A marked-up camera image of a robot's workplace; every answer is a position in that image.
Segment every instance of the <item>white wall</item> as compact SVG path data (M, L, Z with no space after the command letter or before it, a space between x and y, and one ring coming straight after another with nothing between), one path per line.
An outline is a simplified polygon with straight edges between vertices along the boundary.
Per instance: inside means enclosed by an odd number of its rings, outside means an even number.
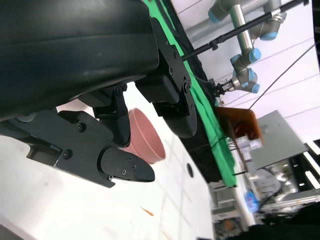
M208 9L214 3L213 0L173 0L173 2L176 7L184 2L186 10L179 9L178 12L181 12L179 17L186 29L206 19ZM252 20L260 14L262 13L252 13L247 20ZM229 24L194 42L193 46L200 47L232 29L232 24ZM244 96L246 92L230 92L226 93L222 100L228 107L249 108L257 97L314 43L313 37L311 4L289 10L276 40L257 40L254 44L262 53L261 60L251 65L258 75L260 92L246 96ZM238 40L234 37L220 44L218 50L200 54L199 59L208 78L223 81L230 79L233 72L230 58L240 52ZM257 118L278 110L302 141L320 139L319 89L319 65L316 50L313 48L258 101L252 110Z

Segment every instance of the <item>gray cylinder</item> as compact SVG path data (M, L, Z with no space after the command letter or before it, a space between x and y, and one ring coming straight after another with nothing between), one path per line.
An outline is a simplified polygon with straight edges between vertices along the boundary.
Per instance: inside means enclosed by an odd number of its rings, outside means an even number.
M234 5L239 5L240 0L216 0L210 8L208 15L212 22L219 23L229 15L229 10Z
M249 30L251 39L256 40L260 38L264 41L271 41L276 39L281 23L276 20L268 20Z
M278 9L281 5L281 0L269 0L263 6L263 10L265 13L268 13ZM276 39L280 25L285 21L286 17L287 13L283 12L280 15L276 15L272 19L251 28L249 30L251 38L253 40L260 38L263 41L272 41Z

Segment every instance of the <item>wire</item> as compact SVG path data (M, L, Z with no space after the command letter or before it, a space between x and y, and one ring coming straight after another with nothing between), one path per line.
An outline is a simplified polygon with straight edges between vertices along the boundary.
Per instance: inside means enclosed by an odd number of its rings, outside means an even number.
M283 189L283 187L284 187L284 183L281 182L281 181L279 181L279 180L276 178L275 174L274 174L270 169L265 168L265 167L263 167L263 168L261 168L261 169L263 169L263 170L265 170L266 172L270 173L270 174L280 183L280 187L279 187L279 189L278 189L277 191L275 191L275 192L274 192L273 194L271 194L270 196L267 196L265 199L263 199L263 200L260 202L259 211L258 211L258 212L261 212L262 207L263 207L264 205L266 205L266 203L269 202L271 199L273 199L274 197L276 197L276 196L282 191L282 189Z
M241 99L241 98L243 98L244 96L247 96L247 95L249 95L249 94L251 94L251 92L248 92L248 93L246 93L246 94L238 97L237 99L235 99L235 100L233 100L233 101L231 101L231 102L228 102L227 104L224 104L223 106L230 105L230 104L234 103L235 101L237 101L237 100L239 100L239 99Z
M245 113L240 117L240 119L234 124L234 127L236 127L248 114L248 112L251 110L251 108L265 95L265 93L284 75L286 74L304 55L306 55L314 46L318 45L320 41L317 41L314 43L311 47L309 47L303 54L301 54L283 73L280 74L279 77L277 77L276 80L273 81L273 83L270 84L270 86L254 101L254 103L245 111Z
M214 83L225 83L226 81L214 81L214 82L212 82L212 81L206 81L206 80L203 80L203 79L201 79L200 77L198 77L198 76L196 76L196 75L194 75L193 73L191 73L191 72L188 72L188 74L191 74L191 75L193 75L198 81L200 81L200 82L203 82L203 83L205 83L205 84L209 84L209 85L213 85Z

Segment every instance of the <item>white table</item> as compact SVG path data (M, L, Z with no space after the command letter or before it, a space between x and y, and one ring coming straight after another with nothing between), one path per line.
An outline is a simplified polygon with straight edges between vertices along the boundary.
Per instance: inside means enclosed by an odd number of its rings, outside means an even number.
M105 188L27 159L27 145L1 136L0 223L25 240L214 239L207 184L179 138L133 83L125 100L148 116L164 144L166 159L152 166L155 182L115 180Z

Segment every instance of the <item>screw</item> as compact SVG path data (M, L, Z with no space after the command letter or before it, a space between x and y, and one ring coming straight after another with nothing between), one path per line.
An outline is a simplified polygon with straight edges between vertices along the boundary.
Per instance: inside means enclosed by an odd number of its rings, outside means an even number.
M86 127L86 125L85 125L84 123L80 123L80 124L78 125L78 131L79 131L80 133L83 133L86 129L87 129L87 127Z
M188 92L188 85L187 85L186 82L183 84L183 89L184 89L184 92L185 92L185 93Z
M73 155L73 152L72 150L68 149L68 150L65 150L64 153L63 153L63 158L65 160L69 160L70 158L72 158L72 155Z
M115 94L116 94L118 97L120 97L120 96L121 96L122 91L120 90L120 88L119 88L119 87L117 87L117 88L116 88L116 90L115 90Z

